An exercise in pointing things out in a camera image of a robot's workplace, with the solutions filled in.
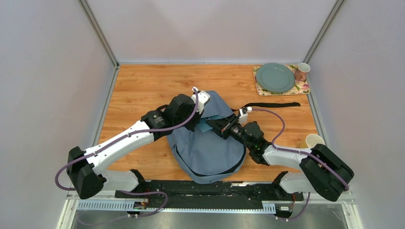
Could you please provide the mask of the blue-grey student backpack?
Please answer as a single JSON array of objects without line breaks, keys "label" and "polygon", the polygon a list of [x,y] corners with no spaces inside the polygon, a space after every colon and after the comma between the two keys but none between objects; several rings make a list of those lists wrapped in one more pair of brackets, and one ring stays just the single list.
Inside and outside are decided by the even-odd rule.
[{"label": "blue-grey student backpack", "polygon": [[[223,98],[215,91],[207,92],[211,98],[204,106],[201,118],[234,114]],[[299,106],[299,103],[253,103],[248,106],[265,108]],[[169,147],[183,171],[198,184],[210,184],[237,172],[249,154],[247,148],[229,137],[222,139],[212,130],[202,133],[198,127],[189,131],[184,127],[175,129],[167,136]]]}]

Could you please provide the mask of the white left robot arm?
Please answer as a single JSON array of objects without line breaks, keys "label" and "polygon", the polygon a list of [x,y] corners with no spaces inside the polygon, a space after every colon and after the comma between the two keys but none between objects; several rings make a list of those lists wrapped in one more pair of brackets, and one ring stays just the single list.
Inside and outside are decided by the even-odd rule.
[{"label": "white left robot arm", "polygon": [[169,104],[147,112],[135,124],[111,139],[85,150],[76,146],[68,153],[67,172],[80,199],[88,199],[101,191],[128,191],[134,198],[142,197],[146,185],[139,181],[135,170],[112,171],[108,167],[130,152],[170,135],[184,127],[194,131],[209,102],[205,91],[194,90],[192,96],[179,94]]}]

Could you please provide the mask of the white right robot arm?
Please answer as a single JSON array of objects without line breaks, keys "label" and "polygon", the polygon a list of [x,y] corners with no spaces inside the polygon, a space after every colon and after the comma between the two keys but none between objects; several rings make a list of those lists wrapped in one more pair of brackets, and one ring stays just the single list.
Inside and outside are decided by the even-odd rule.
[{"label": "white right robot arm", "polygon": [[337,201],[349,190],[354,177],[353,170],[334,154],[326,145],[316,144],[310,148],[279,146],[267,141],[257,122],[241,125],[236,115],[206,121],[222,139],[229,137],[248,149],[257,164],[285,166],[298,170],[297,173],[281,173],[274,180],[272,193],[279,200],[291,193],[316,192],[328,201]]}]

